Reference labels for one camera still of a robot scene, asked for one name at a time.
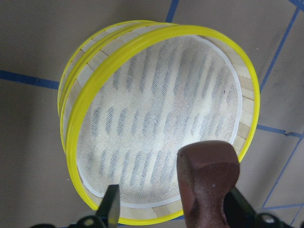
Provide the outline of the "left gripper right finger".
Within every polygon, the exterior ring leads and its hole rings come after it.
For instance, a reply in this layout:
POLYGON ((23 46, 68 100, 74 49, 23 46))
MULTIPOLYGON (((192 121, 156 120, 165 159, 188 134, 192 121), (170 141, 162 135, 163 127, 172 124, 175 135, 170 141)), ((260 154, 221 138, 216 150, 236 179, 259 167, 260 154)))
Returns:
POLYGON ((224 198, 224 213, 230 228, 253 228, 256 212, 234 187, 224 198))

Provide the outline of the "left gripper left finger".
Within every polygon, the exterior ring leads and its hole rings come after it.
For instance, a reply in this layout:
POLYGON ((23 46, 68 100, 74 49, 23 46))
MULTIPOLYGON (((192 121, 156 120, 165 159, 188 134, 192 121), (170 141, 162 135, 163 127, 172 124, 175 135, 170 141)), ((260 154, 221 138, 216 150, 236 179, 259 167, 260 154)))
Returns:
POLYGON ((120 188, 119 185, 109 185, 103 200, 96 211, 102 228, 116 228, 120 217, 120 188))

